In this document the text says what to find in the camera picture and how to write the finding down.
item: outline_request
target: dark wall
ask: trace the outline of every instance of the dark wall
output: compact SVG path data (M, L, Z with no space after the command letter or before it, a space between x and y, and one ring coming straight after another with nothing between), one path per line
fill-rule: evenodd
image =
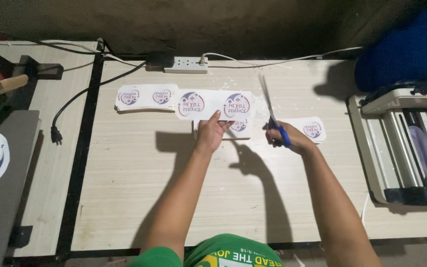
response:
M94 40L116 52L176 48L277 58L376 41L427 0L0 0L0 30Z

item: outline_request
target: wooden tabletop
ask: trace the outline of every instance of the wooden tabletop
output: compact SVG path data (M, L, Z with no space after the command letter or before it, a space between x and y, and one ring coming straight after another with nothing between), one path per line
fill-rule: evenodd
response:
M97 42L81 42L96 48ZM80 55L30 42L11 41L11 46L0 45L0 55L11 62L19 62L21 55L29 55L39 63L59 63L64 67L61 80L39 80L32 97L30 110L39 110L41 127L26 184L26 197L21 200L24 212L21 225L32 225L30 242L14 252L15 257L55 255L60 224L85 95L73 101L57 120L63 135L63 145L50 139L50 126L57 111L75 94L88 87L92 74L93 55ZM66 48L86 51L74 45Z
M277 118L321 118L327 138L319 148L362 213L368 189L345 105L356 90L354 62L301 60L260 68L209 63L208 74L143 68L100 88L72 251L140 247L158 199L192 151L191 121L172 112L118 114L114 103L121 85L175 83L179 88L248 90L256 96L252 138L223 141L214 153L186 246L221 233L268 243L319 240L301 157L264 139L261 125L269 115L258 72L266 76ZM105 62L102 81L131 68ZM369 200L365 228L371 239L427 237L427 207L375 207Z

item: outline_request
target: hand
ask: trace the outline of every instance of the hand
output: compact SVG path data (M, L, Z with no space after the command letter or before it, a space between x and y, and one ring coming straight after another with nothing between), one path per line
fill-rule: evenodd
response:
M223 134L234 121L219 121L220 110L217 110L210 120L200 121L195 149L201 152L214 153L222 142Z
M282 126L288 134L289 140L291 141L291 146L289 149L293 150L299 155L302 155L308 149L316 147L314 142L312 142L309 137L297 130L293 125L280 121L278 121L278 124ZM266 130L265 135L266 139L268 140L268 144L273 144L273 147L277 147L277 145L273 142L273 139L282 140L281 133L276 129L268 129L268 123L263 126L263 130Z

